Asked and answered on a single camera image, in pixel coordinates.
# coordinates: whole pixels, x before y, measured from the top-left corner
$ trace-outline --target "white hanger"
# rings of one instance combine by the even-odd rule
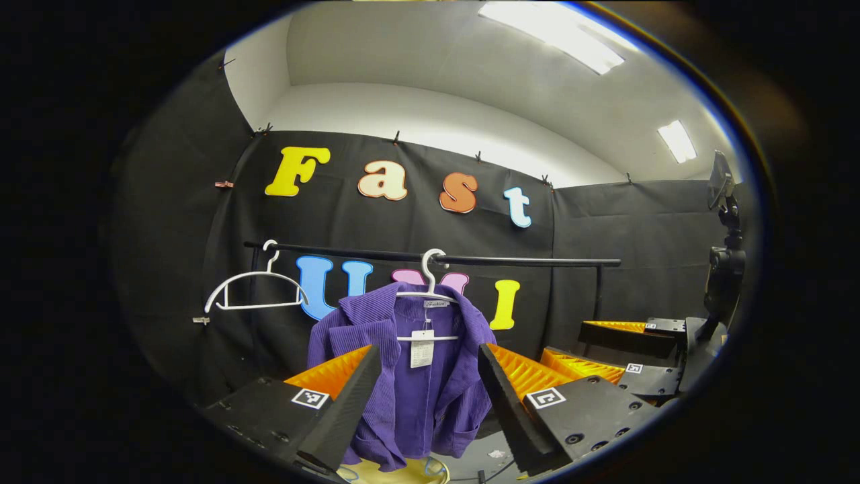
[[[266,249],[268,249],[269,245],[271,245],[271,244],[277,244],[277,242],[272,240],[272,239],[267,240],[266,243],[263,244],[263,251],[266,251]],[[293,281],[292,279],[290,279],[287,276],[284,276],[282,274],[278,274],[277,272],[272,272],[272,263],[274,261],[278,260],[279,254],[280,254],[280,252],[275,251],[274,257],[269,259],[268,265],[266,266],[266,270],[253,270],[251,272],[245,272],[243,274],[233,276],[224,282],[221,282],[221,284],[219,284],[218,287],[215,288],[214,291],[212,291],[212,294],[209,295],[209,300],[206,301],[206,307],[204,308],[204,312],[209,313],[209,309],[212,308],[212,302],[215,301],[215,297],[218,296],[218,293],[221,292],[221,289],[224,290],[224,305],[222,306],[220,302],[216,302],[215,306],[218,306],[218,308],[223,309],[224,311],[235,311],[237,309],[257,309],[257,308],[261,308],[261,307],[296,306],[298,304],[304,304],[304,302],[308,300],[308,295],[304,293],[304,289],[302,289],[302,287],[298,285],[298,282]],[[231,282],[235,281],[236,279],[242,279],[243,277],[250,277],[250,276],[272,276],[272,277],[278,277],[279,279],[285,279],[289,282],[292,282],[292,284],[294,286],[296,286],[296,301],[295,302],[280,302],[277,304],[254,304],[254,305],[249,305],[249,306],[231,306],[227,302],[227,285],[230,284]]]
[[[430,249],[429,251],[424,252],[424,255],[421,257],[421,272],[424,273],[424,277],[426,277],[427,280],[430,282],[429,285],[427,286],[427,292],[426,293],[402,292],[402,293],[397,293],[396,294],[397,297],[410,297],[410,296],[427,297],[429,299],[438,299],[440,301],[448,301],[451,304],[459,304],[459,302],[457,302],[457,300],[452,298],[452,297],[448,297],[446,295],[435,294],[433,292],[433,290],[436,289],[436,276],[434,276],[433,273],[430,272],[430,269],[428,269],[427,264],[430,262],[430,257],[433,255],[436,255],[436,254],[439,254],[440,256],[445,255],[445,253],[442,252],[440,249]],[[450,341],[453,339],[460,339],[460,337],[459,336],[435,336],[433,338],[413,338],[411,336],[398,336],[397,337],[397,341]]]

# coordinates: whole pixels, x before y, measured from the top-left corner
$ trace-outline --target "black backdrop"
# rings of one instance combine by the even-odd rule
[[[608,183],[557,189],[553,254],[557,258],[621,258],[603,275],[602,320],[704,317],[708,251],[726,228],[706,202],[707,181]],[[544,345],[608,363],[659,359],[577,342],[593,315],[595,269],[553,269]]]
[[[426,146],[345,133],[279,132],[254,136],[218,69],[223,53],[194,71],[182,87],[126,142],[114,167],[116,196],[110,227],[115,287],[126,319],[153,366],[199,404],[214,401],[260,372],[288,377],[305,368],[310,328],[300,307],[246,312],[214,309],[203,327],[203,304],[218,284],[251,270],[245,241],[380,251],[533,258],[621,258],[606,270],[601,319],[702,315],[707,251],[724,234],[706,213],[705,182],[617,183],[552,190],[542,181],[486,161]],[[264,194],[286,146],[326,147],[294,197]],[[364,166],[389,160],[406,171],[401,201],[362,196]],[[442,183],[459,171],[477,178],[477,207],[454,214],[439,206]],[[219,189],[217,181],[235,187]],[[532,224],[515,226],[502,192],[520,187],[530,198]],[[299,279],[296,258],[283,251],[273,267]],[[341,265],[329,258],[330,306],[347,295]],[[257,268],[265,268],[261,257]],[[395,269],[418,264],[366,261],[366,290],[391,282]],[[551,344],[582,352],[577,335],[590,317],[594,269],[452,265],[434,268],[470,277],[464,294],[492,320],[495,282],[520,282],[509,330],[499,344],[539,357]],[[246,301],[246,281],[231,286]],[[282,281],[255,282],[254,301],[292,297]],[[600,348],[590,357],[625,363],[630,355]]]

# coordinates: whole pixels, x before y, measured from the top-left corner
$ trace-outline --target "fluorescent light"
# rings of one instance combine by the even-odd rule
[[[488,2],[478,15],[505,23],[558,47],[598,74],[606,74],[624,59],[583,31],[581,17],[554,3]]]
[[[626,49],[629,49],[633,52],[639,52],[639,49],[632,43],[630,43],[629,40],[625,39],[619,34],[616,34],[610,28],[604,27],[603,25],[597,23],[595,20],[584,16],[576,9],[570,9],[566,5],[561,5],[555,2],[541,2],[540,6],[541,8],[550,11],[553,16],[566,16],[572,23],[576,24],[580,28],[586,28],[588,30],[591,30],[595,34],[602,35],[606,39],[609,39]]]
[[[684,127],[681,126],[681,121],[672,121],[668,126],[659,128],[657,133],[660,133],[660,136],[663,137],[663,140],[669,146],[669,150],[678,163],[684,163],[686,160],[696,157],[696,150],[693,148],[693,144],[690,141],[690,137],[687,136]]]

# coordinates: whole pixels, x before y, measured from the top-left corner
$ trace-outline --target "colorful foam letter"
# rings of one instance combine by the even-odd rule
[[[325,275],[335,267],[327,258],[302,256],[296,259],[299,270],[298,285],[302,286],[308,300],[302,304],[302,309],[308,316],[321,320],[326,314],[335,309],[325,303]]]
[[[513,328],[513,297],[519,291],[519,282],[505,279],[495,282],[499,291],[499,301],[495,305],[495,317],[489,322],[489,329]]]
[[[389,200],[402,200],[409,192],[406,190],[406,170],[393,161],[371,161],[365,165],[364,175],[359,180],[361,195],[379,198],[384,196]]]
[[[421,286],[427,284],[424,281],[424,275],[422,275],[419,271],[415,269],[398,269],[391,273],[391,280],[397,282],[406,282],[408,284],[415,284],[416,286]],[[466,284],[469,283],[469,276],[466,276],[462,272],[449,272],[442,277],[442,280],[439,282],[440,286],[448,286],[451,289],[454,289],[458,293],[462,294],[463,290],[466,289]]]
[[[298,284],[308,295],[302,309],[311,318],[321,320],[335,310],[325,302],[325,275],[335,265],[327,258],[316,256],[302,256],[296,259],[296,265],[300,273]],[[364,294],[367,275],[373,272],[373,266],[367,262],[347,260],[341,269],[347,273],[347,295]]]
[[[520,187],[513,187],[512,189],[507,189],[504,192],[505,198],[510,201],[511,205],[511,220],[517,226],[521,226],[523,228],[531,225],[531,217],[525,214],[525,205],[529,204],[529,197],[523,195],[523,189]]]
[[[298,180],[301,183],[308,183],[310,177],[314,175],[316,162],[326,164],[331,159],[331,152],[328,148],[288,146],[280,152],[284,157],[280,160],[280,166],[274,180],[266,187],[266,195],[298,195],[296,175],[298,175]]]
[[[452,173],[445,177],[442,186],[445,191],[439,194],[439,205],[445,210],[467,214],[477,205],[472,192],[478,189],[478,181],[472,175]]]
[[[347,260],[341,266],[348,277],[347,295],[362,295],[367,285],[367,275],[373,272],[373,266],[367,262]]]

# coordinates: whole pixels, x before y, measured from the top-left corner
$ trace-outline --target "clothing label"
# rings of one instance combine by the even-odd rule
[[[432,338],[433,330],[428,331],[413,331],[412,338]],[[433,362],[433,343],[434,341],[413,341],[411,358],[409,360],[410,368],[420,368],[428,366]]]

